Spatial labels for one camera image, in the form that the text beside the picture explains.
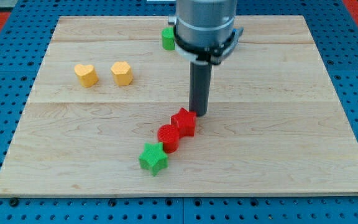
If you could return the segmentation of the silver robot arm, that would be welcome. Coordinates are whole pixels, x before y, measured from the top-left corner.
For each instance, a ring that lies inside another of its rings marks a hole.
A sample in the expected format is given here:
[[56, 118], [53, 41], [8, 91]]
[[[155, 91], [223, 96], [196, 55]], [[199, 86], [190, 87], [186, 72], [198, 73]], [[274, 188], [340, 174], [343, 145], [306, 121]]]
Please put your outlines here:
[[219, 65], [236, 48], [243, 28], [235, 28], [237, 0], [177, 0], [168, 16], [176, 51], [197, 65]]

